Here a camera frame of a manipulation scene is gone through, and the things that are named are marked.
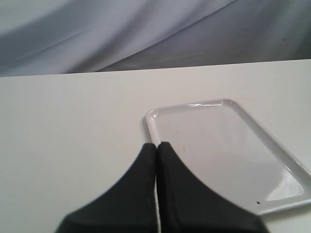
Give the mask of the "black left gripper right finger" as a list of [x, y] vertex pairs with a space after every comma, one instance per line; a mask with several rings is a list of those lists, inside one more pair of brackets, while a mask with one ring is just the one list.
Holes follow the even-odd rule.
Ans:
[[266, 233], [260, 217], [203, 184], [170, 143], [157, 148], [156, 188], [163, 233]]

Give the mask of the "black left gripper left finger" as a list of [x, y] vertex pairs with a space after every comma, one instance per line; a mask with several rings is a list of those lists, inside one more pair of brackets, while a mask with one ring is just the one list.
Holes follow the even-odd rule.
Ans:
[[68, 214], [58, 233], [156, 233], [156, 146], [146, 143], [127, 172], [104, 194]]

